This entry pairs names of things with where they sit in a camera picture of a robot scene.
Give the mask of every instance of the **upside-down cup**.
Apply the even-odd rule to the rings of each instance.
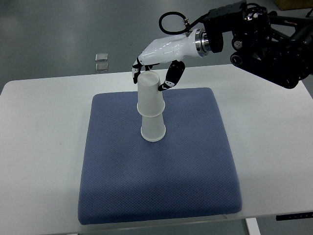
[[[138,112],[149,118],[164,111],[165,103],[162,92],[158,91],[160,78],[156,72],[145,71],[138,76]]]

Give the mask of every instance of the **white paper cup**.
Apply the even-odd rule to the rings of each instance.
[[[163,114],[156,117],[142,116],[141,135],[150,142],[156,142],[165,136],[166,128],[164,125]]]
[[[149,118],[164,111],[165,103],[162,92],[158,91],[160,78],[156,72],[145,71],[138,76],[138,112]]]

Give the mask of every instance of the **cardboard box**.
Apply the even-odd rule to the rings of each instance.
[[[274,0],[274,2],[282,11],[313,7],[313,0]]]

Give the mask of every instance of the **white robotic hand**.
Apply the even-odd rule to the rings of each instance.
[[[208,39],[204,29],[194,29],[189,36],[185,34],[155,39],[137,57],[133,64],[133,79],[137,83],[140,70],[150,70],[153,65],[171,62],[166,74],[165,82],[159,87],[163,91],[175,86],[181,78],[185,69],[182,59],[189,55],[193,57],[204,57],[210,51]]]

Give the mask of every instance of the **black cable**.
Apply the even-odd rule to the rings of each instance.
[[[312,12],[313,12],[313,8],[307,13],[305,17],[308,18]]]
[[[162,26],[162,20],[167,17],[167,16],[170,16],[170,15],[176,15],[176,16],[180,16],[182,17],[184,20],[186,19],[186,17],[180,13],[180,12],[177,12],[177,11],[170,11],[170,12],[167,12],[165,14],[163,14],[160,19],[158,20],[158,26],[160,27],[161,31],[163,33],[166,33],[166,34],[169,34],[169,35],[178,35],[178,34],[182,34],[182,33],[185,33],[185,32],[188,32],[190,29],[192,29],[197,23],[200,23],[207,15],[203,15],[203,16],[200,16],[198,19],[196,19],[194,22],[192,22],[187,28],[185,28],[184,30],[181,30],[181,31],[167,31],[165,28],[163,28]]]

